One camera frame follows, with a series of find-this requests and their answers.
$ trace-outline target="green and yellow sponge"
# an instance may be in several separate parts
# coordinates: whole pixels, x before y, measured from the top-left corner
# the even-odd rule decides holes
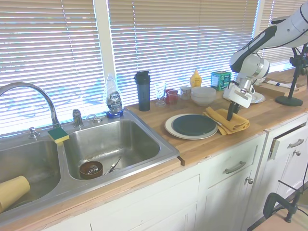
[[[54,128],[53,130],[49,130],[48,134],[55,143],[60,143],[69,139],[69,135],[62,128]]]

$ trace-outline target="mustard bottle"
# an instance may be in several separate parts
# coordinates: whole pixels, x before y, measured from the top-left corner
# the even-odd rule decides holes
[[[191,87],[194,88],[194,87],[200,87],[201,86],[201,83],[202,83],[202,78],[201,76],[199,75],[199,72],[197,69],[195,69],[191,79],[190,79],[190,83],[191,83]]]

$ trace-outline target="window blinds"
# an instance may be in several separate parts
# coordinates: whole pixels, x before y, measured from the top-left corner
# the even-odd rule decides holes
[[[291,16],[305,1],[306,0],[265,0],[259,32],[262,32],[270,26],[272,19]],[[273,70],[283,70],[285,64],[286,67],[290,67],[289,59],[294,55],[292,49],[287,47],[262,50],[259,51],[258,54],[268,60],[271,67],[276,65],[281,66],[280,69],[276,68]]]
[[[0,86],[28,82],[53,100],[60,121],[103,111],[104,77],[92,0],[0,0]],[[0,97],[0,134],[51,124],[29,88]]]
[[[125,104],[138,102],[133,80],[187,85],[198,68],[203,86],[211,72],[230,71],[229,59],[251,40],[257,0],[109,0],[115,71]],[[151,88],[151,99],[155,98]]]

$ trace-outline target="kitchen sink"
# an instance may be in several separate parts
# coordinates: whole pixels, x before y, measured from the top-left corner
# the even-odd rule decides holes
[[[2,226],[44,208],[129,177],[179,155],[177,149],[125,109],[120,118],[103,116],[99,123],[84,120],[81,128],[61,124],[70,139],[55,144],[42,128],[41,136],[29,139],[28,131],[0,138],[0,183],[25,176],[30,191],[0,214]],[[79,167],[100,161],[103,172],[119,160],[115,170],[83,180]]]
[[[159,145],[135,122],[121,120],[70,134],[64,142],[69,173],[75,179],[79,167],[88,161],[99,161],[103,174],[121,157],[116,169],[123,169],[155,157]]]
[[[57,145],[38,141],[0,151],[0,182],[21,175],[29,181],[30,191],[8,209],[45,196],[60,182]]]

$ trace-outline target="shaker bottle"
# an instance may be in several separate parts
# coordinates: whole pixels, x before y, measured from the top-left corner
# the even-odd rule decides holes
[[[148,71],[138,71],[134,77],[137,83],[139,111],[150,110],[150,76]]]

